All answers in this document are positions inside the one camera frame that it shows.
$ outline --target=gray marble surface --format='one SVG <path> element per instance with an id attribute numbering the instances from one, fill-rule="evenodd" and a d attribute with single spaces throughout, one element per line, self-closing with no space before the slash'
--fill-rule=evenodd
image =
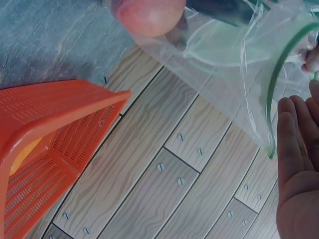
<path id="1" fill-rule="evenodd" d="M 0 0 L 0 88 L 98 83 L 133 43 L 102 0 Z"/>

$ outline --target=clear plastic bag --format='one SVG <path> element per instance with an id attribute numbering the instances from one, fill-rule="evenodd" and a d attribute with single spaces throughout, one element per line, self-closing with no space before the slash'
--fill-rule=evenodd
<path id="1" fill-rule="evenodd" d="M 306 4 L 302 0 L 106 1 L 137 44 L 274 157 L 277 102 L 283 96 L 306 99 L 310 95 L 308 83 L 314 75 L 301 70 L 300 51 L 314 47 L 309 36 L 317 37 L 318 20 L 311 9 L 314 0 Z M 172 4 L 178 19 L 148 11 L 152 3 L 157 9 Z M 123 22 L 117 12 L 121 4 L 135 4 L 139 13 L 157 20 L 155 25 L 161 20 L 165 26 L 176 23 L 165 34 L 142 35 L 146 28 L 138 32 Z M 183 11 L 181 4 L 186 5 Z"/>
<path id="2" fill-rule="evenodd" d="M 241 75 L 244 80 L 247 111 L 255 139 L 267 149 L 269 157 L 276 154 L 276 111 L 282 97 L 310 96 L 309 81 L 317 74 L 302 70 L 301 52 L 311 50 L 311 38 L 317 38 L 318 20 L 298 0 L 281 1 L 269 11 L 252 19 L 241 48 Z M 249 49 L 256 45 L 267 49 L 266 59 L 254 63 Z"/>

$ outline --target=finger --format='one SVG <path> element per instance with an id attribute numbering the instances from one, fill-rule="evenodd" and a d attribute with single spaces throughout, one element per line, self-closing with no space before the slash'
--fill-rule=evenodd
<path id="1" fill-rule="evenodd" d="M 281 188 L 296 173 L 304 171 L 304 162 L 297 143 L 295 121 L 289 112 L 279 114 L 277 135 L 278 181 Z"/>
<path id="2" fill-rule="evenodd" d="M 306 67 L 309 71 L 319 71 L 319 47 L 317 46 L 309 53 L 306 58 Z"/>
<path id="3" fill-rule="evenodd" d="M 315 171 L 319 170 L 319 129 L 313 120 L 306 103 L 298 96 L 291 97 L 295 104 L 298 125 L 303 137 L 308 157 L 314 165 Z"/>
<path id="4" fill-rule="evenodd" d="M 319 106 L 319 81 L 317 80 L 310 81 L 309 89 L 314 102 Z"/>
<path id="5" fill-rule="evenodd" d="M 308 107 L 308 110 L 313 120 L 318 126 L 319 125 L 319 106 L 314 102 L 312 97 L 306 100 L 306 105 Z"/>
<path id="6" fill-rule="evenodd" d="M 304 168 L 305 168 L 305 170 L 312 170 L 313 171 L 314 167 L 308 159 L 308 156 L 306 154 L 306 150 L 304 147 L 304 141 L 303 141 L 303 138 L 302 138 L 300 131 L 299 131 L 297 112 L 296 112 L 294 102 L 290 98 L 281 99 L 278 102 L 278 112 L 279 113 L 289 112 L 293 116 L 294 122 L 295 122 L 297 143 L 298 143 L 298 147 L 299 147 L 301 156 L 304 160 Z"/>

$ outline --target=wood plank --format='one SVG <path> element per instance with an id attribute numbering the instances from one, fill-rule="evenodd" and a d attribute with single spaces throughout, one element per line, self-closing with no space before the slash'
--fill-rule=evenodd
<path id="1" fill-rule="evenodd" d="M 107 83 L 103 80 L 102 86 L 113 92 L 125 90 L 132 92 L 131 98 L 121 111 L 124 114 L 161 67 L 158 61 L 135 46 L 108 73 Z"/>
<path id="2" fill-rule="evenodd" d="M 55 224 L 51 224 L 43 239 L 72 239 Z"/>
<path id="3" fill-rule="evenodd" d="M 197 172 L 162 149 L 99 238 L 153 238 L 197 176 Z M 183 179 L 182 186 L 178 179 Z"/>
<path id="4" fill-rule="evenodd" d="M 271 237 L 271 239 L 280 239 L 278 230 L 275 231 L 275 233 L 273 234 L 273 236 Z"/>
<path id="5" fill-rule="evenodd" d="M 199 96 L 165 146 L 201 172 L 229 125 L 222 112 Z"/>
<path id="6" fill-rule="evenodd" d="M 231 200 L 258 150 L 235 125 L 157 239 L 202 239 Z"/>
<path id="7" fill-rule="evenodd" d="M 41 218 L 41 220 L 29 231 L 28 235 L 24 239 L 39 239 L 42 238 L 45 230 L 49 226 L 53 216 L 55 215 L 56 211 L 60 207 L 61 203 L 63 202 L 64 198 L 68 194 L 67 191 L 53 206 L 52 208 Z"/>
<path id="8" fill-rule="evenodd" d="M 276 212 L 278 195 L 278 183 L 276 183 L 264 207 L 244 239 L 270 239 L 273 236 L 277 230 Z"/>
<path id="9" fill-rule="evenodd" d="M 259 213 L 277 177 L 277 159 L 269 159 L 267 153 L 260 150 L 235 198 Z"/>
<path id="10" fill-rule="evenodd" d="M 180 78 L 162 70 L 89 164 L 54 223 L 74 238 L 95 239 L 196 95 Z M 64 212 L 70 220 L 63 218 Z"/>
<path id="11" fill-rule="evenodd" d="M 232 199 L 205 239 L 241 239 L 252 225 L 257 213 L 237 199 Z"/>

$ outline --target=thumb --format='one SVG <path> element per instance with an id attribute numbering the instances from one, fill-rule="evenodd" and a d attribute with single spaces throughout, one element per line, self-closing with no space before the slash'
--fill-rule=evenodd
<path id="1" fill-rule="evenodd" d="M 310 81 L 309 89 L 314 102 L 319 106 L 319 81 Z"/>
<path id="2" fill-rule="evenodd" d="M 313 49 L 306 58 L 306 68 L 310 72 L 319 71 L 319 46 Z"/>

